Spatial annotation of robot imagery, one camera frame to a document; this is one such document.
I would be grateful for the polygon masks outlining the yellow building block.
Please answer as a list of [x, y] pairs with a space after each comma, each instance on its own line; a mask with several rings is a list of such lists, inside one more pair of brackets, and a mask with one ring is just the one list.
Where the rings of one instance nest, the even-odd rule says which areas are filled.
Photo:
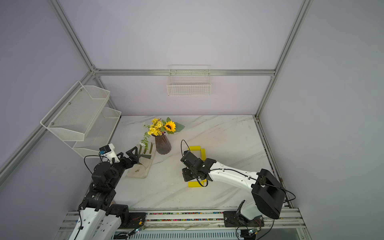
[[201, 148], [201, 159], [202, 159], [202, 161], [205, 161], [207, 159], [206, 150], [203, 148]]
[[200, 187], [206, 187], [207, 186], [207, 180], [203, 181], [190, 181], [188, 182], [189, 188], [200, 188]]
[[201, 150], [201, 146], [190, 146], [189, 150], [190, 151], [200, 151]]

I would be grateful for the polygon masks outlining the white grey work glove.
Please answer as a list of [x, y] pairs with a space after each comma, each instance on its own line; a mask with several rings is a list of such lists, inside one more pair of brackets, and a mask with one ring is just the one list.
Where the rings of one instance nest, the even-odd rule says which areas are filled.
[[157, 153], [155, 144], [149, 143], [147, 149], [141, 145], [137, 145], [139, 157], [139, 163], [135, 164], [132, 168], [126, 170], [126, 179], [144, 179], [148, 176], [151, 165]]

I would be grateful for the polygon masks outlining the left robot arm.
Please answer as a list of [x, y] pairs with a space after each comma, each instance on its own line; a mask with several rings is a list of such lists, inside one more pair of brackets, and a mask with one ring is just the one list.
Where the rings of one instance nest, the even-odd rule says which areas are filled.
[[91, 171], [92, 182], [78, 206], [79, 219], [70, 239], [129, 239], [144, 226], [145, 216], [131, 216], [127, 205], [114, 204], [113, 200], [123, 173], [139, 163], [138, 148], [117, 154], [109, 144], [101, 147], [96, 157], [100, 163]]

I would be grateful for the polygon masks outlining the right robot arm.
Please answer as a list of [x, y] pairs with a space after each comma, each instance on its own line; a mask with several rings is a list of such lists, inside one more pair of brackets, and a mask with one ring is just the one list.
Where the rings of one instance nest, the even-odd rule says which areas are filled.
[[273, 220], [280, 218], [286, 199], [286, 189], [269, 170], [242, 171], [213, 159], [203, 161], [191, 151], [182, 153], [181, 162], [185, 165], [182, 169], [185, 182], [196, 180], [202, 187], [207, 186], [203, 185], [203, 180], [221, 182], [251, 194], [253, 201], [243, 201], [239, 205], [238, 212], [241, 218], [249, 221], [262, 215]]

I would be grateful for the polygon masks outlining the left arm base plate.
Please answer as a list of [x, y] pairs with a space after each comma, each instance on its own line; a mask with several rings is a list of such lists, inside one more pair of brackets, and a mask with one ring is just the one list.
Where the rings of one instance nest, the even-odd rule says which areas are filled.
[[120, 229], [138, 229], [145, 224], [146, 216], [144, 212], [123, 215]]

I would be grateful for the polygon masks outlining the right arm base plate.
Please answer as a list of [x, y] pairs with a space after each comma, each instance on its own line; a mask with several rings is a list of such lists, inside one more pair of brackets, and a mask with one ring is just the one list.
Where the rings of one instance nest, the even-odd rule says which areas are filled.
[[253, 220], [249, 220], [236, 211], [224, 211], [225, 227], [264, 227], [264, 219], [262, 216], [257, 216]]

